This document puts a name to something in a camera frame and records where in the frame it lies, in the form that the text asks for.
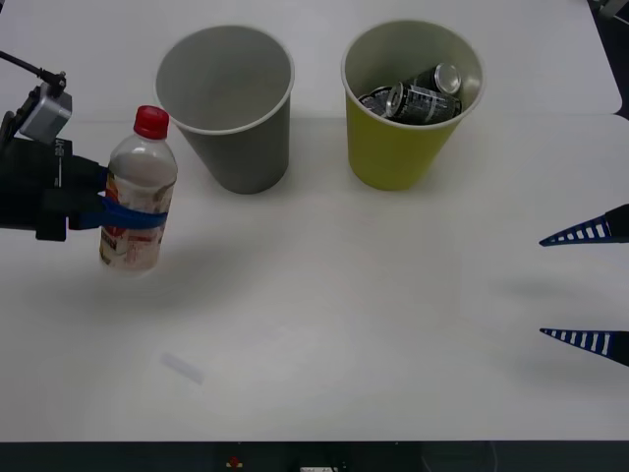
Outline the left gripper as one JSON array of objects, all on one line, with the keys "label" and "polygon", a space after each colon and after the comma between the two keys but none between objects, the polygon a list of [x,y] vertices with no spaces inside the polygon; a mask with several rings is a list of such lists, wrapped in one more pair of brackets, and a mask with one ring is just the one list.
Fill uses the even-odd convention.
[{"label": "left gripper", "polygon": [[[64,242],[68,230],[83,231],[101,226],[145,230],[157,228],[166,221],[168,212],[148,213],[126,208],[98,194],[52,189],[61,186],[62,160],[68,155],[73,155],[73,144],[64,139],[45,145],[14,138],[2,148],[2,228],[35,228],[37,240]],[[74,186],[104,189],[107,177],[107,167],[73,156]]]}]

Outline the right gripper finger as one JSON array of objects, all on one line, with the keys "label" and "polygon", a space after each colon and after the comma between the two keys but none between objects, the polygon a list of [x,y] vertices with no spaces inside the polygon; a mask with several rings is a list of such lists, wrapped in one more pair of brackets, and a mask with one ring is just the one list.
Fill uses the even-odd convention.
[{"label": "right gripper finger", "polygon": [[586,220],[544,239],[542,247],[583,244],[627,244],[629,205],[619,206],[605,214]]},{"label": "right gripper finger", "polygon": [[629,366],[627,330],[568,330],[540,328],[539,332],[560,342],[596,354],[625,367]]}]

